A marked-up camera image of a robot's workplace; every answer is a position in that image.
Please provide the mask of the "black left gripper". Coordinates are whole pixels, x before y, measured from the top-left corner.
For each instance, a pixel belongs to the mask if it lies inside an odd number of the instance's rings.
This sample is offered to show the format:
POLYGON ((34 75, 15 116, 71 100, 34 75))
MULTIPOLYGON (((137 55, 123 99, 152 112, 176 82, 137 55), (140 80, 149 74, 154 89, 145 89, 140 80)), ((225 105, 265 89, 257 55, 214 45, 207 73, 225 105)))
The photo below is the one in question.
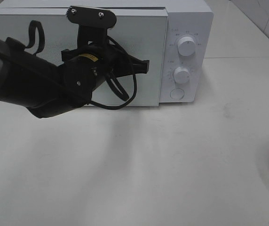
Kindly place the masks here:
POLYGON ((149 60, 127 54, 117 45, 93 44, 61 52, 62 81, 106 81, 133 74, 147 74, 149 60))

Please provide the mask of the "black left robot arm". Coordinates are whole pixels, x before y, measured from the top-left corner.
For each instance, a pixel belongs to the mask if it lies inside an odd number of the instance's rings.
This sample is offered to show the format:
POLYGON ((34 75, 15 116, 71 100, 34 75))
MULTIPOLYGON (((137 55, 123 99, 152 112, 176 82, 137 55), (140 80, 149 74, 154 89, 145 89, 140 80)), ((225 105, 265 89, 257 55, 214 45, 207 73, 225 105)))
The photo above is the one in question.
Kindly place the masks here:
POLYGON ((15 39, 0 40, 0 101, 23 106, 37 118, 49 118, 85 105, 101 107, 92 97, 106 82, 126 106, 133 98, 118 78, 146 74, 150 63, 118 44, 95 43, 63 50, 62 60, 55 65, 28 53, 15 39))

